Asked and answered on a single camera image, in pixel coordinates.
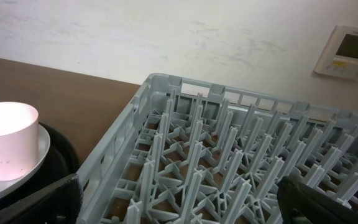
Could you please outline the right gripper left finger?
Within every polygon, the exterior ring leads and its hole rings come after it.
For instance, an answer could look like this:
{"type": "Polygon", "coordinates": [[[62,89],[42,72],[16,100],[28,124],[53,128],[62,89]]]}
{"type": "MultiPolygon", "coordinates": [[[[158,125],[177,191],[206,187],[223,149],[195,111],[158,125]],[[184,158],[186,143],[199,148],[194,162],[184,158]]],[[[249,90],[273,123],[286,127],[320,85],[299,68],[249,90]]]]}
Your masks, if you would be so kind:
{"type": "Polygon", "coordinates": [[[75,223],[82,202],[79,176],[70,174],[0,210],[0,224],[75,223]]]}

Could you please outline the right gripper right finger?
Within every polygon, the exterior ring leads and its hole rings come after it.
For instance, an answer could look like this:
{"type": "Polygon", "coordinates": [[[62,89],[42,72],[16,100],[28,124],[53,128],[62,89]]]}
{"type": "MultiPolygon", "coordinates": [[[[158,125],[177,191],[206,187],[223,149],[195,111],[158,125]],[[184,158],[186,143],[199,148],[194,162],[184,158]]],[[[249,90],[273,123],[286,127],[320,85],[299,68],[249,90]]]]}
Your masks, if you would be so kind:
{"type": "Polygon", "coordinates": [[[284,224],[358,224],[357,212],[290,176],[278,183],[277,200],[284,224]]]}

